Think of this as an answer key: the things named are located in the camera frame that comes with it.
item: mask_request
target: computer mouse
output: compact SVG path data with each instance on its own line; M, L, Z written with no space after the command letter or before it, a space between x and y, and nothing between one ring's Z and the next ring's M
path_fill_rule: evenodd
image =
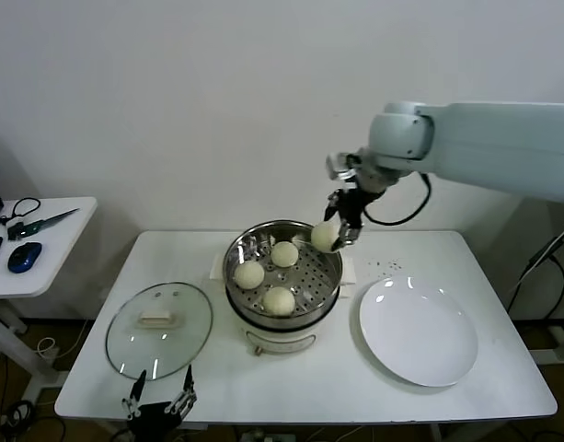
M7 260L7 268L11 273L24 273L32 268L42 251L39 242L27 242L16 247Z

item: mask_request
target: power cord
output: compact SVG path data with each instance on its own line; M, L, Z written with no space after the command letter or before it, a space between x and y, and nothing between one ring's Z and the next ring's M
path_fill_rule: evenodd
M67 356L74 351L74 349L79 345L79 342L81 341L83 333L86 330L87 323L88 320L84 321L81 331L79 332L79 335L77 336L77 339L75 340L73 345L71 345L71 347L69 347L68 350L66 350L60 355L57 355L53 359L59 359L60 357ZM47 341L51 342L51 345L44 349L41 348L40 347L41 344ZM51 360L51 358L49 358L46 355L46 351L52 349L55 345L56 342L54 338L47 336L46 338L43 338L39 341L35 353L37 353L40 357L44 359ZM10 438L16 438L19 435L23 434L25 431L28 431L31 425L36 424L39 421L56 420L59 423L61 423L61 425L63 426L63 432L61 438L59 439L59 442L64 441L66 435L66 426L64 424L63 419L61 419L58 416L43 416L43 417L35 418L35 414L36 414L35 405L29 401L14 402L12 405L7 407L7 410L4 412L6 405L5 402L6 402L6 394L7 394L7 383L9 380L9 359L5 355L3 356L3 358L4 358L4 387L0 399L0 435L3 436L4 439L7 441ZM36 405L42 406L42 405L49 405L52 403L55 403L55 401L41 402L41 403L37 403Z
M542 430L542 431L535 431L531 436L531 439L527 437L525 433L523 433L519 428L517 428L514 424L509 423L509 427L519 436L524 442L537 442L539 441L542 436L550 435L550 436L558 436L564 440L564 434L558 431L553 430Z
M57 344L57 342L51 336L47 336L47 337L39 340L39 342L36 344L36 350L34 350L34 352L37 353L42 359L46 359L48 361L57 360L57 359L60 359L62 357L69 355L79 345L79 342L81 341L81 337L83 336L83 333L86 330L86 326L87 326L88 323L89 323L89 320L84 321L83 326L81 327L81 331L79 332L79 335L77 336L77 339L75 340L73 345L71 345L71 347L69 347L69 350L66 350L65 352L61 353L60 355L57 355L55 357L49 357L46 354L46 352L48 352L49 350L54 348L55 345ZM41 348L42 343L47 343L47 342L50 343L50 344L48 346L44 347L44 348Z
M425 199L422 200L422 203L420 203L420 206L412 214L399 221L386 222L386 221L378 221L377 219L373 218L367 211L367 208L363 208L363 214L365 215L365 217L374 224L378 224L380 226L392 227L392 226L400 226L401 224L405 224L408 221L410 221L412 218L417 216L420 213L420 211L425 208L425 205L427 205L427 203L431 199L431 194L432 194L432 186L431 186L431 181L429 180L429 175L427 175L426 173L419 173L419 175L420 175L420 179L422 180L422 182L424 182L425 186L427 187L427 194L425 195Z
M546 316L543 317L542 320L548 320L551 317L551 315L553 315L554 312L558 309L559 305L561 304L561 301L564 299L564 267L559 263L558 259L554 255L549 256L547 259L550 262L552 262L554 265L556 265L556 267L560 271L562 278L562 287L558 300L556 301L556 304L554 304L554 307L551 308L551 310L546 314ZM524 268L522 276L526 274L528 270L529 270L529 264L527 264L527 266ZM511 302L509 303L509 307L506 308L507 313L511 312L511 308L514 304L514 301L519 296L519 290L521 290L522 285L523 284L518 284L517 287L514 289L514 293L512 294L512 299Z
M543 430L543 431L537 431L533 434L533 438L531 439L531 442L537 442L539 439L541 439L541 436L544 435L553 435L553 436L558 436L561 437L564 440L564 434L560 433L558 431L553 431L553 430Z
M549 317L554 314L556 309L561 304L561 301L564 299L564 268L562 267L562 265L559 263L559 261L556 259L556 257L554 255L551 255L549 257L549 261L556 264L556 267L558 267L559 271L561 272L562 286L561 286L561 293L559 294L559 297L558 297L558 300L556 301L556 304L554 304L554 307L552 307L551 310L546 314L546 316L544 316L544 318L543 318L544 320L548 320Z
M539 265L543 262L549 260L553 264L558 267L561 277L562 277L562 289L561 293L558 297L558 301L554 305L554 307L544 316L543 320L549 319L551 315L556 311L556 309L561 304L561 301L564 299L564 268L562 267L561 263L558 259L554 256L554 253L558 251L564 245L564 231L561 232L557 237L552 238L543 248L541 248L535 255L533 255L530 259L523 271L521 272L521 276L519 276L519 280L515 285L511 287L508 293L512 293L511 302L509 306L506 308L507 313L511 312L511 308L514 304L514 301L519 295L519 291L521 290L521 285L525 278Z
M557 237L552 238L547 243L547 246L543 251L540 250L538 253L536 253L533 256L533 258L529 260L529 263L527 264L525 271L523 271L523 273L521 274L519 281L517 281L517 283L509 289L508 293L511 293L514 289L516 289L524 281L524 279L535 269L535 267L537 267L541 262L549 258L549 256L555 253L556 250L558 250L561 246L563 246L564 245L562 241L563 239L564 239L564 231L561 232Z

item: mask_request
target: table leg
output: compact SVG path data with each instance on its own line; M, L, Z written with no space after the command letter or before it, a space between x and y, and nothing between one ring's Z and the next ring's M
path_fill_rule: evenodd
M463 424L443 442L477 442L488 433L505 425L507 421L483 421Z
M23 334L28 327L22 320L16 316L14 310L5 301L0 301L0 320L2 320L10 329L15 329L16 332Z
M0 351L9 356L32 376L54 381L58 372L44 359L28 348L18 337L0 322Z

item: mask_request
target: black cable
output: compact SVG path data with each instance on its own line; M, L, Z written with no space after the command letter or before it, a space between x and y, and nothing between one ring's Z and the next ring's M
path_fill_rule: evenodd
M367 212L367 208L364 208L363 214L365 215L365 217L367 219L369 219L370 222L372 222L374 224L379 224L380 226L391 227L391 226L400 226L401 224L405 224L408 221L410 221L412 218L414 218L416 215L418 215L420 213L420 211L425 208L425 205L427 205L427 203L429 202L429 199L431 198L431 193L432 193L432 186L431 186L431 181L429 180L429 175L427 175L426 173L419 173L419 175L420 175L420 179L422 180L422 182L424 182L425 186L427 186L427 194L425 196L425 199L422 200L422 203L420 203L420 206L412 214L410 214L406 218L401 219L399 221L386 222L386 221L378 221L377 219L372 218L372 216Z
M548 320L549 317L554 314L556 309L559 307L559 304L561 304L561 301L564 299L564 268L562 267L562 265L559 263L558 259L554 255L551 255L549 257L549 260L554 264L556 264L556 267L558 267L559 271L561 272L562 286L561 286L561 293L559 294L558 301L556 301L554 307L552 307L552 309L546 314L546 316L544 316L543 318L544 320Z
M509 427L522 439L524 442L530 442L529 437L527 437L519 428L509 423Z
M44 417L36 418L34 420L33 424L36 424L37 422L42 422L42 421L56 421L59 424L61 424L62 433L61 433L61 437L59 437L59 442L64 442L64 437L67 434L67 425L65 424L63 419L61 419L59 416L44 416Z
M537 431L533 434L533 438L531 439L531 442L537 442L538 439L541 438L541 436L543 435L553 435L553 436L559 436L561 438L564 439L564 434L560 433L558 431L553 431L553 430L543 430L543 431Z
M9 377L9 362L7 356L4 355L4 390L2 391L2 399L0 400L0 415L4 415L4 402L6 401L7 381Z
M27 210L26 212L22 212L22 213L17 213L17 207L26 202L26 201L32 201L34 203L36 203L36 205L34 207L31 207L29 210ZM38 198L33 198L31 196L27 196L26 198L22 198L21 200L16 201L16 203L14 204L14 208L12 209L12 215L10 216L0 216L0 224L2 226L6 225L7 223L9 223L12 219L16 219L20 216L26 216L31 214L32 212L34 212L35 210L38 210L40 208L41 202Z
M109 442L114 442L115 440L118 440L118 437L125 435L129 431L131 431L131 430L129 430L128 428L122 428L122 430L117 431L116 433L114 433L112 435L112 437L109 439Z
M564 268L563 266L559 263L558 259L554 256L554 255L550 255L548 258L546 258L545 260L541 261L537 266L543 264L545 261L550 260L552 263L554 263L556 265L556 267L558 267L559 271L561 272L561 279L562 279L562 287L561 287L561 292L559 294L558 300L556 301L556 304L554 305L554 307L546 314L546 316L543 317L543 320L548 320L549 317L551 315L554 314L554 312L556 311L556 309L559 307L559 305L561 304L561 301L564 299ZM529 264L527 264L527 266L524 268L523 272L521 273L521 276L519 277L519 280L521 280L523 278L523 276L529 272L531 270L531 266L533 264L530 262ZM512 305L514 304L514 301L516 300L516 298L519 295L519 290L521 290L521 285L522 284L518 284L517 288L514 289L514 293L512 294L512 298L511 298L511 302L509 303L509 307L506 308L507 313L511 312L511 308Z
M521 279L523 279L525 274L527 272L529 272L530 270L531 270L531 265L527 264L527 266L524 268L523 272L521 273L521 276L519 276L519 281L521 281ZM514 289L514 293L512 294L512 298L511 298L511 302L509 303L509 307L506 308L507 313L511 313L512 304L514 304L514 301L519 296L519 290L521 290L521 284L518 284L517 288Z

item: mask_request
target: scissors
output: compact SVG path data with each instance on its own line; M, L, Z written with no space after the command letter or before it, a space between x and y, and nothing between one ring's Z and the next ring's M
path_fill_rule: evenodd
M18 241L23 238L31 237L41 230L52 227L55 224L63 221L67 216L73 214L74 212L77 212L78 210L78 208L69 210L62 214L58 214L47 219L40 219L26 225L20 221L7 229L7 238L10 241Z

